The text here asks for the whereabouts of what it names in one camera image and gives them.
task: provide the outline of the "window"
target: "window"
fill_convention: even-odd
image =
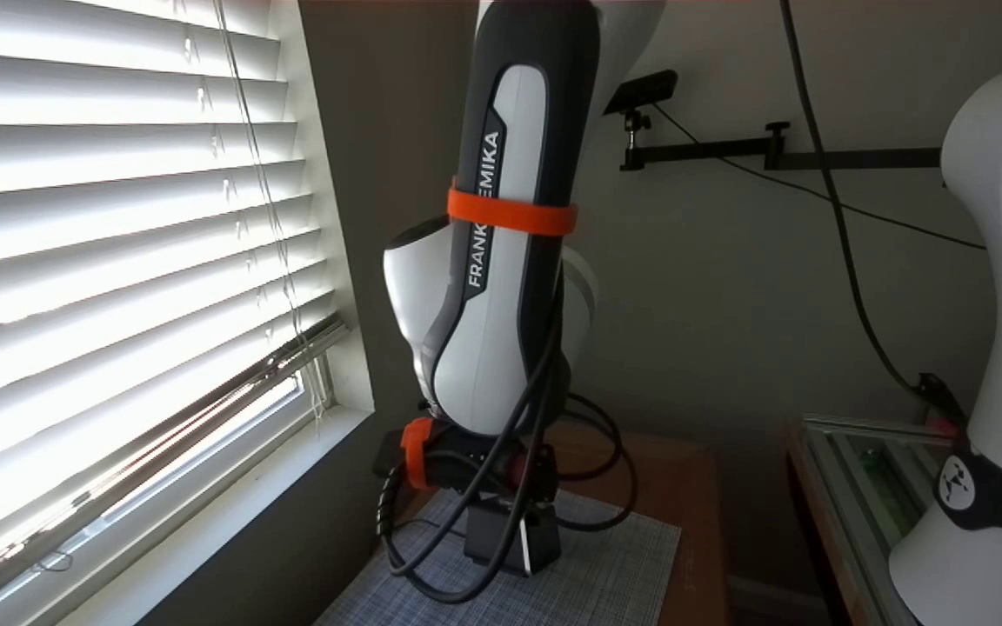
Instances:
[[[335,441],[349,283],[305,67],[295,0],[0,0],[0,624]]]

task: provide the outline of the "window blind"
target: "window blind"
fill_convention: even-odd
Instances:
[[[0,0],[0,562],[337,319],[274,3]]]

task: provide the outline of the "gray surface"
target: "gray surface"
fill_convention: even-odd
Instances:
[[[415,553],[441,523],[451,496],[436,496],[396,534],[404,553]],[[607,505],[560,495],[560,517],[601,517]],[[315,619],[315,626],[368,626],[368,624],[604,624],[643,626],[657,624],[663,604],[666,575],[678,551],[678,527],[634,515],[607,532],[562,532],[562,555],[535,576],[498,575],[498,582],[470,604],[436,604],[421,599],[404,576],[390,575],[380,551],[349,591]],[[462,555],[462,538],[447,538],[423,568],[429,582],[441,587],[467,587],[480,568]]]

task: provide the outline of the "orange strap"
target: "orange strap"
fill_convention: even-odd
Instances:
[[[577,221],[577,211],[569,205],[487,198],[487,196],[467,196],[460,189],[445,196],[445,214],[460,221],[521,231],[532,238],[565,238],[575,233],[575,221]]]
[[[415,416],[404,425],[398,432],[398,452],[404,452],[404,470],[407,470],[407,485],[415,492],[429,492],[429,439],[432,439],[432,416]]]

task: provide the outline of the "slat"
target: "slat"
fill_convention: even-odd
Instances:
[[[274,39],[274,10],[265,0],[75,0],[91,8],[124,10],[124,14],[149,14],[155,22],[180,22],[198,28],[219,28],[219,3],[227,8],[227,30]]]
[[[309,198],[303,160],[0,196],[0,262]]]
[[[0,125],[288,121],[288,85],[0,58]]]
[[[0,0],[0,54],[75,67],[278,80],[278,42],[73,0]]]
[[[281,202],[244,214],[0,262],[0,325],[16,325],[298,233],[315,233],[309,202]]]
[[[313,327],[335,312],[331,299],[298,311],[298,325]],[[244,372],[249,363],[265,359],[271,349],[291,337],[291,319],[278,315],[265,327],[241,335],[237,342],[171,370],[165,377],[139,387],[103,407],[61,422],[25,444],[0,454],[0,517],[25,509],[29,502],[52,492],[61,476],[73,476],[97,458],[111,454],[121,441],[149,432],[172,410],[193,405],[219,378]]]
[[[241,292],[149,335],[19,378],[0,390],[0,452],[320,296],[331,296],[331,283],[305,267],[295,278]]]
[[[19,125],[0,129],[0,191],[298,160],[298,125]]]
[[[303,233],[113,296],[6,325],[0,327],[0,390],[315,264],[331,285],[322,254],[313,247],[313,238]]]

